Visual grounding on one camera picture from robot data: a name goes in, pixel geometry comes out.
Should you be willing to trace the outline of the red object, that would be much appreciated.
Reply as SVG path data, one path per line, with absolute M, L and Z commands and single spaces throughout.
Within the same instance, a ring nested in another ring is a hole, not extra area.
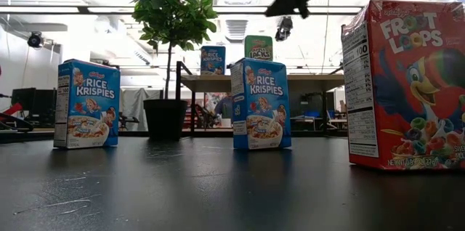
M 17 112 L 20 112 L 23 110 L 23 107 L 20 103 L 15 103 L 11 107 L 7 108 L 4 111 L 0 112 L 0 117 L 5 117 L 5 116 L 12 116 Z

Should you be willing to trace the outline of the Apple Jacks cereal box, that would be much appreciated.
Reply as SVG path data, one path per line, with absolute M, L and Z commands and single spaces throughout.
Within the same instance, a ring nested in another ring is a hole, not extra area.
M 273 46 L 270 36 L 247 35 L 244 39 L 244 57 L 273 61 Z

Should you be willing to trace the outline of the person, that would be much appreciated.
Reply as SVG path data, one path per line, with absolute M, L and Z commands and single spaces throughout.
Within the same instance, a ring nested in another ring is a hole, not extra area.
M 227 94 L 217 103 L 214 111 L 217 115 L 221 116 L 222 119 L 232 118 L 232 106 L 232 97 L 229 94 Z

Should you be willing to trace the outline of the Rice Krispies cereal box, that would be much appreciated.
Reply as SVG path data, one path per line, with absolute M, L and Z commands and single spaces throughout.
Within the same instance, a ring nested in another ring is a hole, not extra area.
M 60 64 L 53 146 L 116 146 L 120 82 L 120 70 L 114 67 L 75 59 Z
M 225 54 L 224 46 L 202 46 L 201 75 L 224 75 Z
M 240 150 L 290 147 L 286 66 L 243 58 L 230 70 L 233 147 Z

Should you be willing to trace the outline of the green leafy artificial tree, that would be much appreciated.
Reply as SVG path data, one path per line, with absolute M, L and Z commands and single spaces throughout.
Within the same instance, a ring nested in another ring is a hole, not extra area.
M 194 46 L 210 41 L 209 33 L 217 31 L 214 0 L 133 0 L 132 18 L 143 25 L 140 39 L 155 52 L 168 46 L 164 98 L 169 97 L 172 49 L 193 51 Z

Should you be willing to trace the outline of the black plant pot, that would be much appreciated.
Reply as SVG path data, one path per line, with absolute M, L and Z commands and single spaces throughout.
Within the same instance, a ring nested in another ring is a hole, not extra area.
M 144 100 L 149 138 L 153 141 L 178 141 L 182 135 L 187 101 Z

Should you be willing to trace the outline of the white cloth drape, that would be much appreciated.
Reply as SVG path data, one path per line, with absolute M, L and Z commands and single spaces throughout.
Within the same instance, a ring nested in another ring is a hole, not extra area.
M 154 88 L 122 88 L 119 112 L 124 117 L 125 131 L 147 131 L 147 119 L 143 102 L 160 99 L 163 93 Z

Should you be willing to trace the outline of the black partition panel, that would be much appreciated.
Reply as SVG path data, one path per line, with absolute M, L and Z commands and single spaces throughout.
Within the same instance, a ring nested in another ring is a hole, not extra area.
M 12 91 L 11 104 L 21 104 L 29 116 L 54 115 L 55 89 L 23 88 Z

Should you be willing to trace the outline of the Froot Loops cereal box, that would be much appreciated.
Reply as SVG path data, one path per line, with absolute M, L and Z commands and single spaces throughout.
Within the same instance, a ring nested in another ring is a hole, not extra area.
M 349 161 L 465 171 L 465 4 L 370 0 L 341 42 Z

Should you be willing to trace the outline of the wooden shelf with black frame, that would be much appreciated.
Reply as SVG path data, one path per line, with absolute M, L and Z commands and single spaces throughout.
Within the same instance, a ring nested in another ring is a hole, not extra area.
M 181 87 L 184 86 L 191 91 L 190 124 L 188 129 L 182 130 L 183 137 L 231 137 L 231 129 L 207 129 L 200 122 L 195 108 L 195 95 L 207 92 L 229 92 L 231 80 L 229 75 L 194 75 L 187 66 L 178 61 L 176 63 L 176 92 L 175 99 L 180 100 Z M 293 93 L 316 93 L 322 97 L 322 109 L 320 118 L 316 121 L 322 123 L 320 129 L 304 131 L 293 129 L 293 137 L 347 137 L 348 133 L 343 129 L 331 129 L 328 125 L 328 100 L 327 92 L 344 84 L 342 74 L 290 74 L 288 75 L 288 89 Z

